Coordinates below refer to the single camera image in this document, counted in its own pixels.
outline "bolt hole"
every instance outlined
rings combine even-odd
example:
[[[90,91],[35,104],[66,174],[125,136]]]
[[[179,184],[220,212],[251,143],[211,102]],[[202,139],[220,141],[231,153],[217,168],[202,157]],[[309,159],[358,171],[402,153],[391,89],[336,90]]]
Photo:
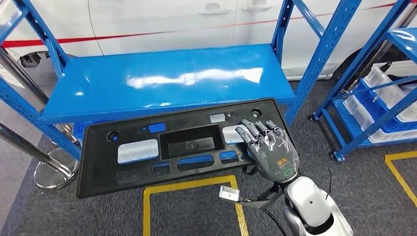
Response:
[[[253,116],[254,118],[259,118],[259,117],[261,117],[261,116],[262,116],[262,111],[261,111],[261,110],[259,110],[258,108],[254,108],[254,109],[252,109],[250,113],[252,114],[252,116]]]
[[[118,131],[111,131],[107,134],[107,141],[115,142],[119,139],[120,133]]]

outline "blue crate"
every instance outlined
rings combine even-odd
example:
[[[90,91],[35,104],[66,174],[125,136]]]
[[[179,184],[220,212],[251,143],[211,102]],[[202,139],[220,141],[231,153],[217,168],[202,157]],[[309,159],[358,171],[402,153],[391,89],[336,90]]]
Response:
[[[360,80],[354,91],[369,89],[369,86]],[[362,105],[368,110],[374,120],[377,120],[381,115],[387,112],[389,109],[382,99],[378,98],[374,91],[361,92],[356,94],[356,98]],[[397,117],[386,123],[381,127],[385,133],[393,133],[399,131],[407,131],[417,129],[417,122],[401,122]]]

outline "black cable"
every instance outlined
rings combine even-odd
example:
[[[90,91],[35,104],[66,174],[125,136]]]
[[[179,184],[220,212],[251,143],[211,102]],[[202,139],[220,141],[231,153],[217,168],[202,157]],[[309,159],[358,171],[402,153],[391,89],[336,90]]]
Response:
[[[327,169],[328,169],[328,174],[330,175],[330,182],[328,183],[328,192],[327,192],[327,195],[326,195],[326,200],[327,200],[328,195],[331,193],[331,172],[330,172],[329,168],[327,168]]]
[[[282,226],[279,224],[278,220],[275,218],[275,216],[273,216],[273,214],[267,210],[264,209],[264,212],[275,222],[275,224],[278,226],[279,230],[281,231],[283,236],[287,236],[287,234],[285,233],[284,229],[282,228]]]

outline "stanchion base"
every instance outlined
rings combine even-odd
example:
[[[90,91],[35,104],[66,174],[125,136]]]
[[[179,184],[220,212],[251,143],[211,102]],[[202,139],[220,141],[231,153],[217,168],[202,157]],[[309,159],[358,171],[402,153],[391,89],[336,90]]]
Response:
[[[66,166],[72,174],[67,177],[61,172],[51,168],[46,163],[39,162],[35,173],[33,174],[33,179],[35,180],[36,185],[40,188],[58,189],[64,187],[74,178],[78,170],[79,162],[71,157],[62,148],[55,149],[48,153],[48,155],[52,159],[55,159],[62,165]]]

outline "yellow floor marking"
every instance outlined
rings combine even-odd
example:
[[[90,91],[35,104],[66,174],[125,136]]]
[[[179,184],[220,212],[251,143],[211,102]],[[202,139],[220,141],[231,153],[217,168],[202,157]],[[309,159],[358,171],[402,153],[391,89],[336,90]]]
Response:
[[[231,187],[234,189],[238,188],[238,182],[234,175],[221,176],[206,178],[201,180],[187,181],[182,183],[173,183],[167,185],[159,185],[147,187],[144,190],[144,202],[143,202],[143,236],[150,236],[150,195],[154,193],[163,193],[170,191],[177,191],[189,188],[198,188],[208,185],[215,185],[220,183],[230,183]],[[249,236],[245,216],[243,214],[243,208],[240,204],[235,204],[236,213],[238,215],[238,222],[240,227],[240,234],[242,236]]]
[[[385,155],[385,163],[387,164],[391,172],[394,174],[395,178],[398,180],[400,185],[403,187],[404,191],[410,197],[411,201],[413,201],[414,205],[416,205],[417,207],[416,195],[412,192],[408,184],[405,182],[401,174],[398,172],[397,168],[392,163],[392,161],[395,161],[395,160],[402,160],[402,159],[408,159],[408,158],[413,158],[413,157],[417,157],[417,151],[403,152],[403,153],[398,153],[398,154],[389,154],[389,155]]]

